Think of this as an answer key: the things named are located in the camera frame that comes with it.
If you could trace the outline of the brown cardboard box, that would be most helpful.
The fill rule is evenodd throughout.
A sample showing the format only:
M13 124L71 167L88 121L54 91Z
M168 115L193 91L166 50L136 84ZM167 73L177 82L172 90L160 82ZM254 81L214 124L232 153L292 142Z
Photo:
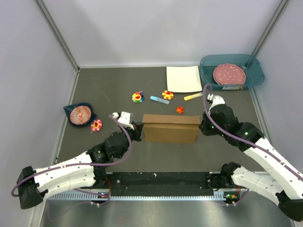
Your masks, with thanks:
M193 144L201 118L184 115L143 115L143 134L147 142Z

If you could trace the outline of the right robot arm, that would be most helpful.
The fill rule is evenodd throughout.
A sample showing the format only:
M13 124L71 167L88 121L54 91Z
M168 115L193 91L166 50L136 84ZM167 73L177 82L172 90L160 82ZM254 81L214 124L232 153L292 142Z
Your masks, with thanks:
M224 100L216 97L205 110L200 129L206 136L221 136L271 176L260 176L230 162L221 170L224 186L243 186L272 201L290 219L303 220L303 174L279 154L254 124L239 122Z

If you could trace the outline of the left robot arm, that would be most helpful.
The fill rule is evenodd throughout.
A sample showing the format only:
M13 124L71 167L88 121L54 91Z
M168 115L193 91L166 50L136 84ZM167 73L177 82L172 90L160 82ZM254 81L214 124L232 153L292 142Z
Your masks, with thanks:
M15 189L21 209L35 207L62 192L105 186L105 168L125 160L132 150L132 142L141 141L143 123L133 122L120 129L104 142L67 161L45 168L23 168Z

